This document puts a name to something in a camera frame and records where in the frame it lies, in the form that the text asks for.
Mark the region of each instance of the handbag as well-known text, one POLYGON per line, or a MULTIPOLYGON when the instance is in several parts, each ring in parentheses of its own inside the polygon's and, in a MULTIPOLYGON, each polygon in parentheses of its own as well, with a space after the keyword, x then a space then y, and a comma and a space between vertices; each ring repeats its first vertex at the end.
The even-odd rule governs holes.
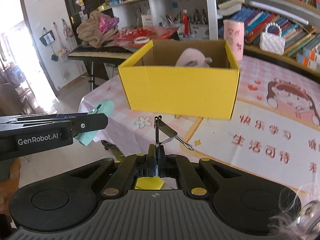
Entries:
POLYGON ((273 52, 279 55, 284 53, 285 39, 281 37, 282 31, 278 24, 271 22, 268 23, 264 32, 260 35, 260 49, 264 51, 273 52), (268 33, 270 26, 276 26, 279 29, 279 35, 268 33))

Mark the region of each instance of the pink cylinder container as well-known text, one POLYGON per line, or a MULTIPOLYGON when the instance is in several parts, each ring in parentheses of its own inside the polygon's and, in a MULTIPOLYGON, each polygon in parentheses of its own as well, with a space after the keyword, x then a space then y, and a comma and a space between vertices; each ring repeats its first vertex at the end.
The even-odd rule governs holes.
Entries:
POLYGON ((244 46, 244 23, 232 20, 223 20, 223 26, 223 38, 229 42, 236 60, 242 60, 244 46))

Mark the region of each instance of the flower print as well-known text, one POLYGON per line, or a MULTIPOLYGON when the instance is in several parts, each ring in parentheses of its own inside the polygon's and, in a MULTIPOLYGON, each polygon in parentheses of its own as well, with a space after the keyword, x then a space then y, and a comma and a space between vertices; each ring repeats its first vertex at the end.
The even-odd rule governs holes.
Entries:
POLYGON ((139 125, 140 129, 143 129, 145 126, 151 126, 150 122, 151 117, 147 116, 144 118, 143 116, 140 116, 137 121, 134 122, 135 125, 139 125))

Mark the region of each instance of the person's hand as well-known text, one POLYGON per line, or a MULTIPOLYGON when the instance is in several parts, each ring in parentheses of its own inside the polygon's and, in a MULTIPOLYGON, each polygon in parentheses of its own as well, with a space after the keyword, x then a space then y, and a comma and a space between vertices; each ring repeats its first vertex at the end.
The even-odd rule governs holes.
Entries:
POLYGON ((10 167, 10 176, 7 180, 0 182, 0 214, 9 214, 9 200, 19 188, 21 162, 19 158, 14 159, 10 167))

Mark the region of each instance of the piano keyboard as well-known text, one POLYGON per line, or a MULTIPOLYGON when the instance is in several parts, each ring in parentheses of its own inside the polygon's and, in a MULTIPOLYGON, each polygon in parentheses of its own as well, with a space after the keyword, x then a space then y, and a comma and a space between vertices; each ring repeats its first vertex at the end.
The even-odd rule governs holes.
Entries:
POLYGON ((132 52, 122 47, 102 47, 93 48, 90 46, 82 46, 75 48, 69 55, 69 59, 75 60, 92 60, 95 58, 98 61, 108 62, 108 59, 128 59, 132 52))
POLYGON ((114 53, 114 52, 73 52, 70 53, 69 57, 107 57, 107 58, 120 58, 120 59, 127 59, 132 54, 126 53, 114 53))

